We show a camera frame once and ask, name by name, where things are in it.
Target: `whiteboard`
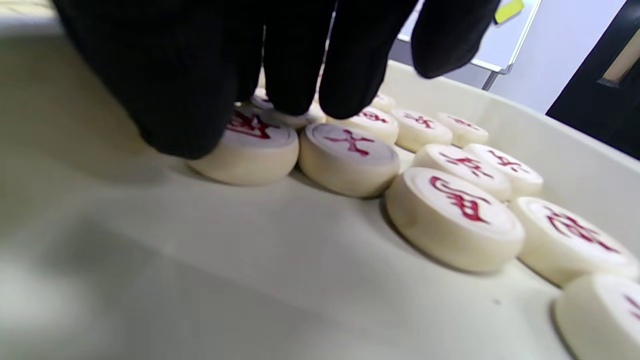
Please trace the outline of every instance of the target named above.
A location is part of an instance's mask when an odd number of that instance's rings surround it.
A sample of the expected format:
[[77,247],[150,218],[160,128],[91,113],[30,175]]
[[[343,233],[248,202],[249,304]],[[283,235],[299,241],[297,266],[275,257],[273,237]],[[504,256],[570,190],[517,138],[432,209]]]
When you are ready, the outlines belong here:
[[[510,1],[502,0],[500,5]],[[422,2],[423,0],[418,2],[413,13],[405,22],[400,34],[398,34],[398,39],[406,42],[411,41],[411,32],[418,19]],[[541,2],[542,0],[524,0],[524,9],[518,15],[500,25],[492,23],[484,35],[480,50],[471,63],[487,70],[507,74],[518,57]]]

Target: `black glove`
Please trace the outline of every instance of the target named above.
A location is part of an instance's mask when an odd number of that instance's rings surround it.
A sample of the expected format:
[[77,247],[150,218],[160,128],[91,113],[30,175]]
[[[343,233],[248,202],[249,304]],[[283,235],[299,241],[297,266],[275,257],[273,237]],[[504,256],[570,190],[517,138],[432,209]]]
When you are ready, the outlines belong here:
[[[197,159],[215,147],[233,102],[250,98],[263,62],[279,111],[327,115],[368,106],[417,0],[54,0],[67,35],[144,140]],[[499,0],[426,0],[412,35],[418,73],[434,78],[477,52]]]

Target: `white tray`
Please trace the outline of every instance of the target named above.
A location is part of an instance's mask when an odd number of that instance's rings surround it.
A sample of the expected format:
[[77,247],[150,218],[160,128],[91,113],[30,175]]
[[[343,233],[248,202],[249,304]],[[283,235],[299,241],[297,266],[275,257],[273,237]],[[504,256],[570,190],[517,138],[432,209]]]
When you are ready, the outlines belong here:
[[[140,141],[59,35],[3,39],[0,69],[2,359],[570,358],[548,315],[559,291],[519,262],[444,268],[379,200],[298,173],[260,188],[194,176]],[[640,254],[635,161],[396,63],[383,92],[476,121],[542,173],[548,199]]]

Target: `yellow sticky note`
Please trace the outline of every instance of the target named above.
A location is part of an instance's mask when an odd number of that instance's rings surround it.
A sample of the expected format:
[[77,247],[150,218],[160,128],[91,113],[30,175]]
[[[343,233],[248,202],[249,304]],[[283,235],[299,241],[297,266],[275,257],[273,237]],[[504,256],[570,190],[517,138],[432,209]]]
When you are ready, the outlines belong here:
[[512,2],[505,4],[495,12],[495,23],[502,24],[510,18],[518,15],[524,9],[523,0],[512,0]]

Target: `red engraved character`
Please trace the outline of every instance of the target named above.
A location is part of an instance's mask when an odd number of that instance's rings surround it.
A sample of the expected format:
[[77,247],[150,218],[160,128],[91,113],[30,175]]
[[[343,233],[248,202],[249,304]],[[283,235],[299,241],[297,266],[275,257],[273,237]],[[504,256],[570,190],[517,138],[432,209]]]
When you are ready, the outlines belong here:
[[429,182],[434,189],[438,190],[441,193],[447,194],[447,198],[452,200],[451,204],[460,208],[460,211],[462,211],[462,216],[464,216],[467,220],[489,224],[488,221],[480,216],[480,205],[478,201],[476,201],[480,200],[491,205],[491,202],[489,202],[489,200],[479,196],[475,196],[462,190],[454,189],[449,186],[448,181],[437,176],[432,176]]
[[597,244],[606,251],[615,252],[617,254],[620,253],[620,251],[608,246],[607,244],[602,242],[602,240],[598,239],[598,235],[600,234],[598,234],[597,231],[589,229],[588,227],[580,224],[578,220],[570,217],[567,214],[560,213],[548,206],[546,207],[546,209],[549,210],[547,220],[549,220],[551,226],[553,226],[554,229],[556,229],[556,231],[560,234],[566,237],[570,237],[570,235],[573,235],[574,237],[581,238],[586,242]]
[[366,119],[371,121],[382,121],[385,124],[389,123],[389,121],[387,121],[385,118],[379,117],[378,114],[372,113],[371,111],[367,110],[363,110],[362,112],[360,112],[360,114],[358,114],[358,116],[365,117]]
[[631,311],[631,315],[633,315],[634,318],[640,321],[640,304],[638,304],[637,301],[635,301],[628,295],[625,295],[625,300],[627,300],[627,302],[635,308],[635,310]]
[[357,154],[359,154],[362,157],[366,157],[369,156],[369,151],[363,150],[361,148],[358,147],[358,142],[376,142],[373,139],[370,138],[365,138],[365,137],[361,137],[361,138],[356,138],[353,136],[353,132],[351,132],[351,130],[347,130],[347,129],[343,129],[342,130],[343,133],[345,133],[347,135],[347,137],[345,138],[330,138],[328,136],[325,136],[324,138],[331,141],[331,142],[346,142],[349,144],[349,148],[347,149],[347,151],[349,152],[355,152]]
[[413,121],[417,122],[420,125],[424,125],[424,127],[427,129],[433,129],[433,126],[431,126],[431,124],[434,123],[434,121],[430,119],[425,119],[424,117],[422,117],[422,115],[419,115],[418,117],[414,117],[409,113],[404,113],[404,117],[406,117],[407,119],[412,119]]
[[478,131],[480,130],[480,128],[479,128],[479,127],[477,127],[477,126],[475,126],[475,125],[471,124],[470,122],[466,122],[466,121],[464,121],[464,120],[462,120],[462,119],[458,119],[457,117],[453,117],[453,116],[450,116],[449,118],[450,118],[451,120],[453,120],[453,121],[454,121],[456,124],[458,124],[458,125],[462,125],[462,126],[470,127],[470,128],[471,128],[471,129],[473,129],[473,130],[478,130]]
[[474,174],[476,177],[480,177],[480,175],[482,175],[493,179],[493,176],[491,174],[487,174],[486,172],[484,172],[484,170],[482,170],[482,167],[480,166],[481,162],[478,160],[472,158],[456,159],[443,153],[440,153],[440,155],[442,155],[443,158],[446,158],[447,162],[450,164],[462,165],[464,167],[467,167],[469,171],[471,171],[471,174]]
[[234,111],[234,116],[227,124],[227,130],[229,131],[265,140],[271,138],[267,133],[267,129],[270,127],[280,129],[278,126],[265,123],[257,114],[249,116],[238,110]]
[[496,154],[495,151],[493,150],[489,150],[489,153],[493,155],[496,159],[498,159],[498,161],[500,161],[498,165],[501,165],[503,167],[508,167],[513,172],[526,172],[527,174],[529,174],[527,169],[525,169],[521,163],[511,161],[506,156],[500,156]]

